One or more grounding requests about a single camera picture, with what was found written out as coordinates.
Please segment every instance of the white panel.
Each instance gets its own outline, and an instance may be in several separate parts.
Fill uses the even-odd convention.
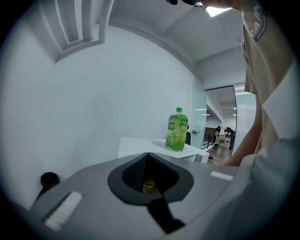
[[[75,18],[79,40],[83,39],[83,23],[81,12],[82,0],[75,0]]]
[[[237,105],[237,131],[232,154],[235,153],[240,143],[250,130],[255,119],[256,100],[255,94],[244,92],[245,84],[235,84],[234,91]]]
[[[57,5],[57,11],[60,13],[59,20],[63,25],[69,43],[79,40],[75,17],[75,1],[55,0],[55,5]]]
[[[54,37],[59,44],[61,50],[64,50],[68,45],[65,33],[63,31],[62,25],[59,19],[59,12],[57,11],[57,6],[55,0],[40,1],[42,9],[45,12],[46,19],[51,28]]]
[[[109,17],[111,15],[114,0],[103,0],[99,16],[99,41],[104,43],[106,40],[106,32],[108,27]]]
[[[93,1],[82,0],[81,15],[82,15],[82,35],[85,42],[89,42],[93,39]]]

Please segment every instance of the bottle label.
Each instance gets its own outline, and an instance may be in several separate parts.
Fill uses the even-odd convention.
[[[169,118],[166,146],[172,150],[182,150],[185,144],[188,120],[181,115]]]

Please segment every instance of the gray machine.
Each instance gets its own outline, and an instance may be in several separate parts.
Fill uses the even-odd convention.
[[[82,194],[82,199],[62,229],[51,231],[56,239],[239,239],[259,229],[281,207],[299,167],[296,163],[296,142],[279,141],[255,158],[254,155],[244,158],[239,168],[147,153],[90,166],[41,196],[30,210],[31,225],[36,226],[38,222],[37,232],[50,238],[50,229],[43,223],[70,192],[76,191]],[[183,190],[181,197],[174,198],[172,195],[176,184],[167,186],[163,191],[160,189],[162,194],[147,194],[132,188],[130,182],[124,185],[109,182],[109,178],[117,182],[124,180],[126,169],[136,166],[145,155],[146,158],[154,156],[171,171],[183,169],[190,174],[180,183]],[[289,160],[282,164],[281,157],[286,159],[287,156]],[[176,172],[174,174],[180,179],[181,173]],[[163,177],[159,180],[166,182],[170,178],[167,173],[160,176]],[[121,193],[115,192],[112,185],[119,186]],[[130,204],[128,201],[131,201],[132,194],[137,195]],[[167,209],[160,210],[160,213],[167,211],[170,218],[181,225],[173,231],[166,231],[161,226],[162,221],[151,212],[146,202],[141,203],[139,196],[145,196],[150,202],[164,197]]]

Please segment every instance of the white table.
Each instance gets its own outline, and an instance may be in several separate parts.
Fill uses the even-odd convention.
[[[217,136],[217,137],[216,137],[216,142],[215,142],[215,143],[217,143],[217,140],[218,140],[218,139],[220,140],[220,138],[229,140],[228,146],[227,146],[227,150],[228,150],[228,149],[229,149],[229,146],[230,146],[230,137],[221,137],[221,136]]]
[[[146,139],[134,137],[121,137],[118,151],[118,158],[144,153],[162,153],[175,158],[185,158],[194,161],[196,155],[200,155],[201,163],[207,163],[209,153],[201,149],[185,144],[183,151],[174,152],[165,147],[165,139]]]

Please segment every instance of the fluorescent light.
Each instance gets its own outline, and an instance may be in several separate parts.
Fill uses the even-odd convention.
[[[243,86],[243,87],[235,87],[235,89],[236,90],[243,90],[243,89],[245,89],[245,87]]]
[[[251,92],[237,92],[235,95],[251,94]]]
[[[205,10],[209,13],[211,17],[214,17],[222,12],[225,12],[231,8],[216,8],[216,7],[206,7]]]

